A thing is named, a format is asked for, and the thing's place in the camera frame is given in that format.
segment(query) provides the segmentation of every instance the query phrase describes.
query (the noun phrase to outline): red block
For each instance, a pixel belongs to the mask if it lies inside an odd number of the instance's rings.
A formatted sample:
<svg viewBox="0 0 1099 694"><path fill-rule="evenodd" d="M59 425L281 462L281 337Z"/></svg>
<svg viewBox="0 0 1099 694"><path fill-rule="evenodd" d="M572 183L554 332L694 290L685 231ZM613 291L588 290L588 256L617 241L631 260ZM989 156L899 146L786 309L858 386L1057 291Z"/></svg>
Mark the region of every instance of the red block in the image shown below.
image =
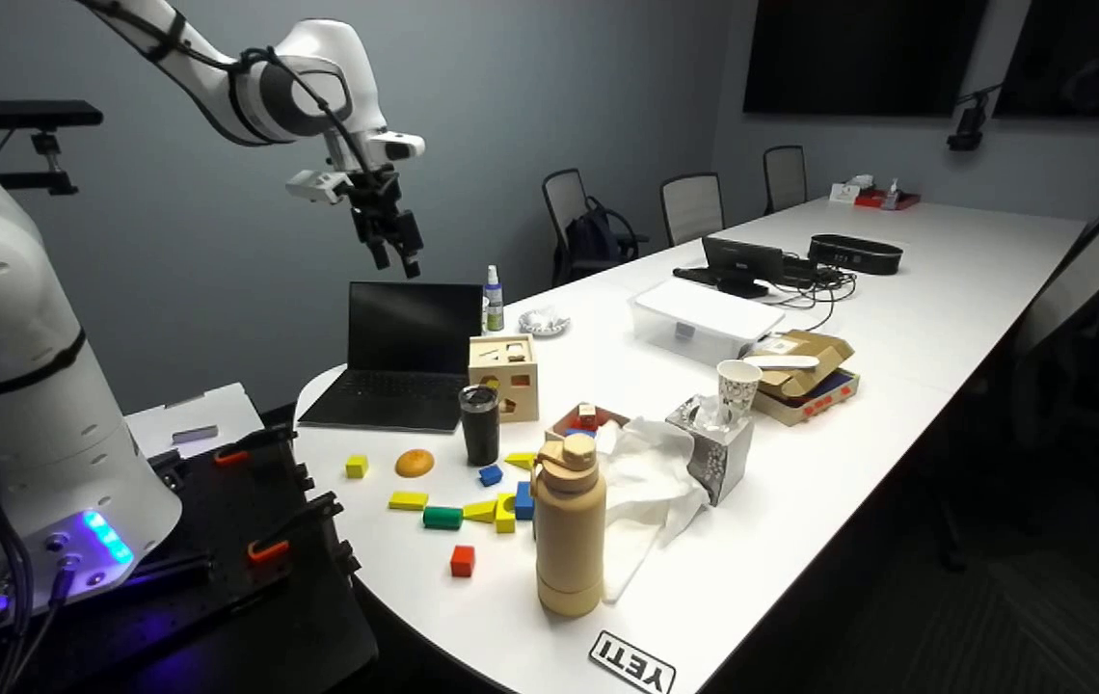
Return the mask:
<svg viewBox="0 0 1099 694"><path fill-rule="evenodd" d="M454 578L472 578L473 547L472 544L454 544L454 557L449 566L453 566Z"/></svg>

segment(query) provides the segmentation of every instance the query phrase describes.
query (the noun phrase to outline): blue block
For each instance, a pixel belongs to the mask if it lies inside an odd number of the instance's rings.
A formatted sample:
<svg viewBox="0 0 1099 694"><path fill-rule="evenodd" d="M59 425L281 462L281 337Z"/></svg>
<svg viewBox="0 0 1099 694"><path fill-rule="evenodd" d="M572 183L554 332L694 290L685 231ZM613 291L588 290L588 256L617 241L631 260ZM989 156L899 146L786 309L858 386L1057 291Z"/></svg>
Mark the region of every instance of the blue block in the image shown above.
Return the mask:
<svg viewBox="0 0 1099 694"><path fill-rule="evenodd" d="M518 481L512 513L518 513L518 521L531 521L535 515L531 481Z"/></svg>
<svg viewBox="0 0 1099 694"><path fill-rule="evenodd" d="M502 467L480 467L480 484L497 484L502 477Z"/></svg>

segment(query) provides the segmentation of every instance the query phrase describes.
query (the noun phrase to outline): floor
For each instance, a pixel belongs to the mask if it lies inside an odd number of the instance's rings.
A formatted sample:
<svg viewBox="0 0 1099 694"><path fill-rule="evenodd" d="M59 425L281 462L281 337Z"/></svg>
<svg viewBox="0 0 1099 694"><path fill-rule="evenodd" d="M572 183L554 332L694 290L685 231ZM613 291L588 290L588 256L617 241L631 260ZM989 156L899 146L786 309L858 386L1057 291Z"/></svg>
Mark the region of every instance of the floor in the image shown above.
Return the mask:
<svg viewBox="0 0 1099 694"><path fill-rule="evenodd" d="M1017 458L943 438L943 462L908 458L705 694L1099 694L1099 438ZM937 490L962 571L943 564ZM354 690L490 690L391 614L371 619L385 654Z"/></svg>

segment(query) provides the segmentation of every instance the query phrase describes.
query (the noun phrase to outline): chair back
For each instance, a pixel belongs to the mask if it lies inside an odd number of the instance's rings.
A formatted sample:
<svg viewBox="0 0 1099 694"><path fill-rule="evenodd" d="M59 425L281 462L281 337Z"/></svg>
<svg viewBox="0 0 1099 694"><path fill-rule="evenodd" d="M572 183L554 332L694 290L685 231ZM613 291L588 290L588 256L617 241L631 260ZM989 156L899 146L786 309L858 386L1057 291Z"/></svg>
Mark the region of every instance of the chair back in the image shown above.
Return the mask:
<svg viewBox="0 0 1099 694"><path fill-rule="evenodd" d="M725 227L716 174L685 174L665 182L665 223L671 241L685 241Z"/></svg>
<svg viewBox="0 0 1099 694"><path fill-rule="evenodd" d="M588 213L588 183L577 169L550 169L545 178L545 200L547 200L547 215L554 223L554 237L567 245L572 236L572 219L577 219Z"/></svg>
<svg viewBox="0 0 1099 694"><path fill-rule="evenodd" d="M769 178L769 213L793 206L811 200L805 178L805 146L769 146L764 150L764 178Z"/></svg>
<svg viewBox="0 0 1099 694"><path fill-rule="evenodd" d="M1099 300L1099 236L1040 290L1040 296L1017 318L1015 353L1039 350L1049 335L1071 323Z"/></svg>

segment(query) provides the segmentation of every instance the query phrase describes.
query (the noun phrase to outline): white cup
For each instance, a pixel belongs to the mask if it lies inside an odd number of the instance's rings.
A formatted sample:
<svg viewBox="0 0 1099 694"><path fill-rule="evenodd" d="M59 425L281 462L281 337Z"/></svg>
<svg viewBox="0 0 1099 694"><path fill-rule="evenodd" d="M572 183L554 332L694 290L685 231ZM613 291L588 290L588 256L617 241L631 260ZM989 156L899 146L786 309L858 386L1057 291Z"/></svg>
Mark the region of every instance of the white cup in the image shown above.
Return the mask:
<svg viewBox="0 0 1099 694"><path fill-rule="evenodd" d="M728 404L736 417L752 417L764 370L742 357L725 357L714 366L714 373L716 373L716 399Z"/></svg>

